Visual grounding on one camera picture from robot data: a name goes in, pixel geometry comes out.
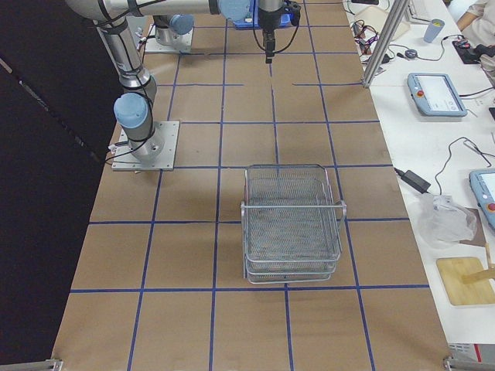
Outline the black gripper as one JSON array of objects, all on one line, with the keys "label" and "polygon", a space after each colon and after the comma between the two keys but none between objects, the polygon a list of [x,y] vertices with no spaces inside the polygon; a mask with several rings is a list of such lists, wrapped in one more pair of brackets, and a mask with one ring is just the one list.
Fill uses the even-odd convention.
[{"label": "black gripper", "polygon": [[275,48],[275,30],[279,27],[279,1],[258,1],[258,25],[262,30],[265,62],[272,63]]}]

